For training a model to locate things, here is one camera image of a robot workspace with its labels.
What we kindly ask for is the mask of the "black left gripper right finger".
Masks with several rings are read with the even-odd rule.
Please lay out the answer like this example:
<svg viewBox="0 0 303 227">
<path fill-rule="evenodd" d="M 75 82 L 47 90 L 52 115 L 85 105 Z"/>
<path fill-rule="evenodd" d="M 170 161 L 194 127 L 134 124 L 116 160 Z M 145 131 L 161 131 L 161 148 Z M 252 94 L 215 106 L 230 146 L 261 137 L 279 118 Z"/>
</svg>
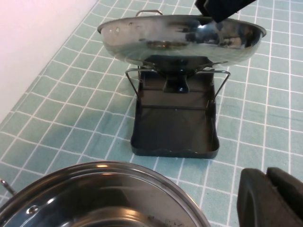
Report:
<svg viewBox="0 0 303 227">
<path fill-rule="evenodd" d="M 267 169 L 267 177 L 285 201 L 303 200 L 303 183 L 277 167 Z"/>
</svg>

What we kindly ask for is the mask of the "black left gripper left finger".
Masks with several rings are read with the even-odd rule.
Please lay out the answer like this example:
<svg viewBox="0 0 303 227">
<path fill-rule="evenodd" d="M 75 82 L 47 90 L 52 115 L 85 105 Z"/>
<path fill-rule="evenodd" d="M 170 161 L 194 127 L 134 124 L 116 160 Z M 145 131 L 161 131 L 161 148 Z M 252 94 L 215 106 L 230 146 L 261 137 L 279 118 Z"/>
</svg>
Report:
<svg viewBox="0 0 303 227">
<path fill-rule="evenodd" d="M 241 227 L 301 227 L 303 201 L 285 201 L 267 172 L 245 168 L 238 190 L 238 220 Z"/>
</svg>

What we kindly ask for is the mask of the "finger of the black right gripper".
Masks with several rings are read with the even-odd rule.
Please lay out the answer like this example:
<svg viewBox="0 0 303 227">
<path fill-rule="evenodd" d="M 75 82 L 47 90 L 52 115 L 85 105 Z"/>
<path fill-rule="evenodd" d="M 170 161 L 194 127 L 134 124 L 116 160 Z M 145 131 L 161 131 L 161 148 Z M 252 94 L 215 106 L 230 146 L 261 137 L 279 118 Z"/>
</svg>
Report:
<svg viewBox="0 0 303 227">
<path fill-rule="evenodd" d="M 202 15 L 208 15 L 207 10 L 205 9 L 206 0 L 196 0 L 195 7 L 199 10 Z"/>
<path fill-rule="evenodd" d="M 215 22 L 221 22 L 255 0 L 206 0 L 204 9 Z"/>
</svg>

